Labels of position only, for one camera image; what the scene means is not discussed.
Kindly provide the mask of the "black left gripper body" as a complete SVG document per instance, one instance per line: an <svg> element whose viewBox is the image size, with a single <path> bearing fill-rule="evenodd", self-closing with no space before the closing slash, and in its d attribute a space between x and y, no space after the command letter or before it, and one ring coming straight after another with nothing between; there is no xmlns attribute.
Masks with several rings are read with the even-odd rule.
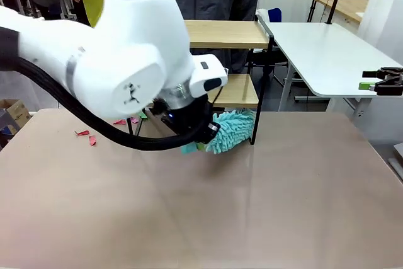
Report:
<svg viewBox="0 0 403 269"><path fill-rule="evenodd" d="M206 94L177 110L168 108L162 99L156 99L150 112L154 116L160 116L161 121L177 135L187 134L203 123L205 125L201 128L202 133L209 123L214 123L212 104Z"/></svg>

